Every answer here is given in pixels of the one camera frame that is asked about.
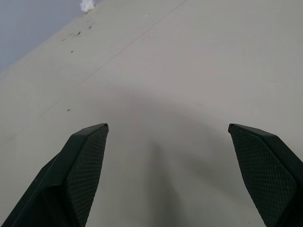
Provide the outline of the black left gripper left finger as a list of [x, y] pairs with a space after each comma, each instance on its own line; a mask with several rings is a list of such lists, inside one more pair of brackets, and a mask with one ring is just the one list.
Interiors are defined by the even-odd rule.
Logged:
[[85, 227], [98, 188], [109, 126], [72, 134], [36, 175], [1, 227]]

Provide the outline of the white crumpled paper scrap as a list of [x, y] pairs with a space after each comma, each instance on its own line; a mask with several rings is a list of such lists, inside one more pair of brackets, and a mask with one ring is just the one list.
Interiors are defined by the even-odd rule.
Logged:
[[80, 3], [80, 9], [84, 13], [88, 13], [91, 10], [93, 10], [95, 7], [95, 1], [94, 0], [81, 0]]

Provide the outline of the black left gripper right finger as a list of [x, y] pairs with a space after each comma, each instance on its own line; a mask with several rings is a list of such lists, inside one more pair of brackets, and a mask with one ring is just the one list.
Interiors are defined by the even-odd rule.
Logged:
[[276, 135], [228, 128], [245, 187], [266, 227], [303, 227], [303, 161]]

